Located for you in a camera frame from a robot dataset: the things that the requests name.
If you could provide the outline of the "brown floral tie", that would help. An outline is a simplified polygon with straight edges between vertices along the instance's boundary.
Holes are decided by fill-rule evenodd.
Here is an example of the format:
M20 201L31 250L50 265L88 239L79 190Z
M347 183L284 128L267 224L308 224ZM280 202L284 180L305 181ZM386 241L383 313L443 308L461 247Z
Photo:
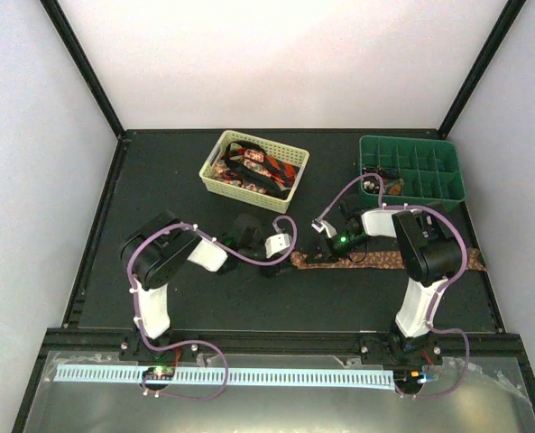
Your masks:
M379 269L403 270L401 254L396 251L376 251L369 253L351 253L348 258L324 261L318 254L309 258L305 253L293 252L291 263L300 270L307 269Z

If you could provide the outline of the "cream plastic basket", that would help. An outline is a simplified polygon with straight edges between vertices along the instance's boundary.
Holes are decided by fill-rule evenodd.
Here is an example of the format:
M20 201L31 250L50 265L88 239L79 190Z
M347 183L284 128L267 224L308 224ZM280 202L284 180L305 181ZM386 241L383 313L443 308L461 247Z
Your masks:
M199 176L210 192L284 214L308 160L301 148L225 130Z

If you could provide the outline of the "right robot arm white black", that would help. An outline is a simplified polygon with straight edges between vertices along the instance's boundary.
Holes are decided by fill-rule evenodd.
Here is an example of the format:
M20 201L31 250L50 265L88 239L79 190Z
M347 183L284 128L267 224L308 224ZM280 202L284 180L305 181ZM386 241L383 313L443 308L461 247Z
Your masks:
M311 226L323 235L326 251L338 257L370 237L397 241L408 284L394 324L399 335L391 337L391 358L410 363L421 352L419 337L432 331L435 312L447 286L466 270L466 244L439 202L402 206L381 204L355 212L338 232L323 216Z

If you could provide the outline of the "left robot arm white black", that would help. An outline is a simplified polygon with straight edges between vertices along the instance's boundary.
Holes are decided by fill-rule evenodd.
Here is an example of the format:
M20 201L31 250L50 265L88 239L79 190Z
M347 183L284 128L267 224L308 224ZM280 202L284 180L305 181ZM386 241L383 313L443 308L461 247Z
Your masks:
M239 263L258 267L264 275L281 271L291 260L298 228L289 216L277 216L272 232L254 216L241 214L226 233L207 235L164 211L125 241L120 260L134 300L134 323L143 332L140 348L152 360L165 358L172 347L167 288L185 263L225 275Z

